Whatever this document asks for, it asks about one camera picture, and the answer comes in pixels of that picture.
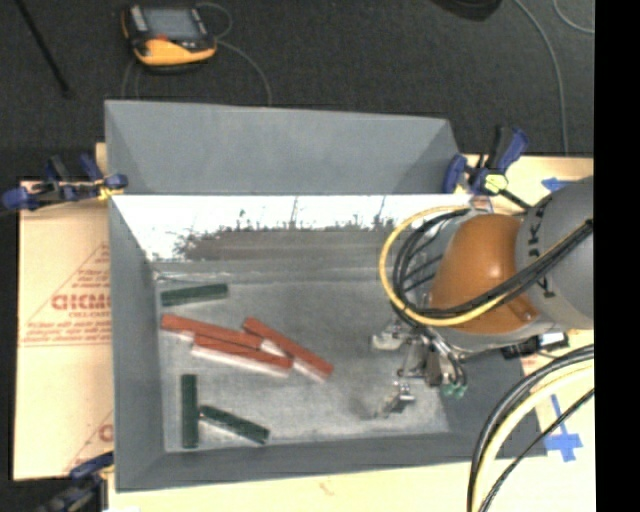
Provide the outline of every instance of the black floor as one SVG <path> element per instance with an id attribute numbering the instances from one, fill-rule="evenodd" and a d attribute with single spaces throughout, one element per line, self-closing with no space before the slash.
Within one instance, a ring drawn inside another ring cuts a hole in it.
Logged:
<path id="1" fill-rule="evenodd" d="M 39 175 L 54 153 L 74 159 L 93 149 L 104 138 L 107 98 L 265 105 L 265 84 L 246 57 L 259 65 L 275 107 L 442 117 L 469 153 L 489 149 L 497 124 L 519 126 L 530 138 L 530 154 L 593 156 L 595 36 L 584 29 L 593 28 L 595 0 L 503 0 L 484 21 L 457 16 L 438 5 L 443 2 L 221 0 L 233 17 L 222 40 L 227 45 L 196 72 L 152 76 L 129 68 L 121 0 L 23 0 L 74 93 L 67 99 L 17 2 L 4 0 L 0 190 Z M 212 31 L 225 30 L 222 11 L 202 11 Z M 3 512 L 30 510 L 61 486 L 7 483 L 16 236 L 15 218 L 0 218 Z"/>

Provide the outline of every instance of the yellow device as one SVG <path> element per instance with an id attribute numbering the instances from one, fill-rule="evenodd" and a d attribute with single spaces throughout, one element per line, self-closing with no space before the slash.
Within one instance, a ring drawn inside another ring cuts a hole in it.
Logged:
<path id="1" fill-rule="evenodd" d="M 158 71 L 190 68 L 216 52 L 215 38 L 195 7 L 127 7 L 122 31 L 136 58 Z"/>

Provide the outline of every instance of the green marker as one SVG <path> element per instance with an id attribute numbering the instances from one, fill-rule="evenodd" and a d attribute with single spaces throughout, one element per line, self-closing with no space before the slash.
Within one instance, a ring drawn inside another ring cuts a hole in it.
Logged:
<path id="1" fill-rule="evenodd" d="M 209 405 L 200 407 L 200 417 L 216 427 L 233 432 L 258 444 L 266 444 L 269 438 L 268 429 Z"/>
<path id="2" fill-rule="evenodd" d="M 160 302 L 164 307 L 224 299 L 229 295 L 229 287 L 225 283 L 204 286 L 192 286 L 168 290 L 160 294 Z"/>
<path id="3" fill-rule="evenodd" d="M 182 397 L 182 447 L 198 447 L 198 387 L 197 376 L 192 374 L 180 377 Z"/>

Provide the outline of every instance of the yellow cable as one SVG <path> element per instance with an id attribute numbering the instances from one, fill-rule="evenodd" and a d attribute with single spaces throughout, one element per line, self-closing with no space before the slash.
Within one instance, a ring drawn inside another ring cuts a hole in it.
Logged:
<path id="1" fill-rule="evenodd" d="M 511 435 L 513 429 L 522 421 L 534 407 L 536 407 L 543 400 L 547 400 L 551 395 L 556 393 L 558 389 L 568 385 L 569 383 L 593 375 L 594 361 L 590 360 L 580 364 L 579 368 L 569 367 L 563 370 L 562 375 L 555 379 L 544 383 L 541 387 L 533 391 L 513 412 L 507 416 L 500 424 L 500 427 L 496 430 L 492 436 L 491 441 L 487 445 L 482 458 L 480 459 L 480 465 L 478 466 L 475 489 L 473 494 L 473 504 L 471 510 L 477 511 L 480 509 L 482 502 L 486 496 L 487 489 L 483 490 L 482 480 L 484 474 L 487 472 L 486 468 L 495 459 L 496 454 L 504 444 L 505 440 Z"/>
<path id="2" fill-rule="evenodd" d="M 444 326 L 447 326 L 447 325 L 456 325 L 456 324 L 461 324 L 463 322 L 468 322 L 469 320 L 472 320 L 472 319 L 476 318 L 477 316 L 480 316 L 482 313 L 488 311 L 489 309 L 491 309 L 493 306 L 495 306 L 498 302 L 500 302 L 501 300 L 503 300 L 507 296 L 506 293 L 504 293 L 502 295 L 499 295 L 496 298 L 490 300 L 489 302 L 487 302 L 487 303 L 485 303 L 485 304 L 483 304 L 481 306 L 478 306 L 477 308 L 474 308 L 471 311 L 468 311 L 467 313 L 463 313 L 461 315 L 458 315 L 458 316 L 456 316 L 454 318 L 433 318 L 433 317 L 428 317 L 428 316 L 425 316 L 425 315 L 421 315 L 421 314 L 417 313 L 416 311 L 410 309 L 395 294 L 395 292 L 393 291 L 393 287 L 389 283 L 389 279 L 387 278 L 387 266 L 386 266 L 387 256 L 389 254 L 391 246 L 393 245 L 393 242 L 396 241 L 396 239 L 398 238 L 398 236 L 400 236 L 400 233 L 402 233 L 402 231 L 404 231 L 408 226 L 410 226 L 416 220 L 418 220 L 420 218 L 423 218 L 423 217 L 427 217 L 429 215 L 433 215 L 434 213 L 439 213 L 439 212 L 444 212 L 444 211 L 446 211 L 446 212 L 455 212 L 455 211 L 467 210 L 467 209 L 468 209 L 467 206 L 437 206 L 435 208 L 429 208 L 428 210 L 423 210 L 421 212 L 418 212 L 418 213 L 412 215 L 411 217 L 409 217 L 408 219 L 402 221 L 391 232 L 391 234 L 389 235 L 389 237 L 385 241 L 384 245 L 382 246 L 382 251 L 380 253 L 380 259 L 378 261 L 378 273 L 380 274 L 380 281 L 382 282 L 382 287 L 384 288 L 385 293 L 389 297 L 389 300 L 399 310 L 401 310 L 409 318 L 411 318 L 412 320 L 415 320 L 416 322 L 418 322 L 420 324 L 433 325 L 435 327 L 444 327 Z"/>

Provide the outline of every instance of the clamp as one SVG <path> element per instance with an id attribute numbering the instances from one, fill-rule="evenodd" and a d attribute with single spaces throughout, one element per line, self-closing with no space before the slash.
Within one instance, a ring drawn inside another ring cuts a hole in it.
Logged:
<path id="1" fill-rule="evenodd" d="M 69 473 L 73 484 L 34 512 L 77 512 L 96 496 L 104 501 L 105 480 L 100 472 L 113 464 L 113 452 L 107 452 L 73 468 Z"/>
<path id="2" fill-rule="evenodd" d="M 528 207 L 529 205 L 506 191 L 508 180 L 505 174 L 511 164 L 524 153 L 529 145 L 529 138 L 519 128 L 512 128 L 510 137 L 508 135 L 508 129 L 499 126 L 489 156 L 486 160 L 481 157 L 475 167 L 468 165 L 466 157 L 460 153 L 456 154 L 445 172 L 442 192 L 452 194 L 458 186 L 461 186 L 472 195 L 501 194 L 519 206 Z"/>
<path id="3" fill-rule="evenodd" d="M 123 174 L 105 177 L 88 153 L 80 155 L 80 165 L 89 181 L 72 183 L 73 177 L 60 156 L 52 156 L 45 165 L 44 180 L 29 188 L 21 186 L 7 190 L 2 194 L 2 205 L 12 211 L 33 211 L 58 203 L 105 198 L 129 184 Z"/>

